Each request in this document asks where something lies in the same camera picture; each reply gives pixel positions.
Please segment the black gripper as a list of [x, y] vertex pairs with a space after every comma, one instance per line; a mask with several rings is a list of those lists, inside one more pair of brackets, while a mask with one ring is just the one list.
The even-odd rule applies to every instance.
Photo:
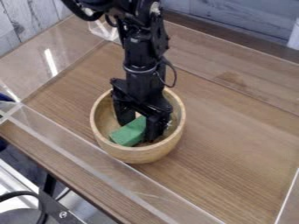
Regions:
[[144, 140], [152, 142], [164, 133], [173, 107], [164, 98], [165, 65], [148, 71], [125, 70], [125, 78], [112, 78], [112, 101], [120, 126], [145, 116]]

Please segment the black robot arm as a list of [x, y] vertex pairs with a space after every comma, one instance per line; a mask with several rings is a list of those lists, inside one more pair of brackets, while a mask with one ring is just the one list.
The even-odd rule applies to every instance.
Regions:
[[113, 78], [113, 108], [120, 125], [136, 114], [145, 117], [144, 139], [152, 142], [162, 133], [173, 107], [164, 98], [164, 57], [169, 36], [164, 29], [164, 10], [160, 0], [61, 0], [69, 11], [82, 20], [100, 18], [116, 28], [124, 49], [125, 78]]

